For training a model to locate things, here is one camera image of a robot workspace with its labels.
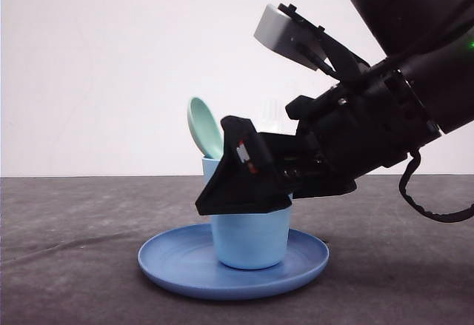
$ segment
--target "gray table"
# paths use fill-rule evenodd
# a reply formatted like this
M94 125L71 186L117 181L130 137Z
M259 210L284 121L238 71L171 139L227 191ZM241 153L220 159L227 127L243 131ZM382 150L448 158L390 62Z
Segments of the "gray table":
M4 178L1 319L15 324L474 324L474 220L438 224L366 176L342 197L295 201L292 227L328 242L314 282L256 301L160 289L136 262L158 232L207 222L202 177ZM474 201L474 176L416 176L439 212Z

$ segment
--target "plate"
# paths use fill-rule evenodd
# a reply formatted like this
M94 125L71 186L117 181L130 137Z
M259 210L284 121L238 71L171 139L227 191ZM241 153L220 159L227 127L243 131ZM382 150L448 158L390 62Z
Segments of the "plate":
M220 301L264 298L297 289L316 278L328 259L324 242L290 229L287 253L279 264L256 270L231 268L216 257L210 224L163 232L138 251L139 266L160 287Z

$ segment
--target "light blue cup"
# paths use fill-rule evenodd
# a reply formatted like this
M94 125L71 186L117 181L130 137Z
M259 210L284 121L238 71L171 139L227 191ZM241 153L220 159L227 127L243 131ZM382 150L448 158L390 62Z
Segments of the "light blue cup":
M219 160L202 159L204 180L213 176ZM287 251L291 207L267 214L211 215L217 259L239 269L274 266Z

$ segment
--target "mint green spoon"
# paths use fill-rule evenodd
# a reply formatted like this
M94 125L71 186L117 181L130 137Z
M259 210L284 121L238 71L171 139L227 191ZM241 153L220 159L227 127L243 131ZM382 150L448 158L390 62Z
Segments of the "mint green spoon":
M187 125L204 157L221 159L224 140L213 114L200 98L191 98L187 105Z

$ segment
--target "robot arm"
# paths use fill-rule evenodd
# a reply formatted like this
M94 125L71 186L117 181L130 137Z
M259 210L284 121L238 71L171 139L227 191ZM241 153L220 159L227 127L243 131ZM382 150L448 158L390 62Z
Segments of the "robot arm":
M199 214L271 212L288 207L290 193L349 193L358 177L410 153L400 183L410 205L442 222L474 215L474 205L432 214L405 189L420 163L418 149L440 137L440 129L448 133L474 120L474 0L352 1L388 55L373 67L296 7L267 7L255 37L338 83L286 106L298 121L295 135L258 133L249 119L222 119L224 156L196 201Z

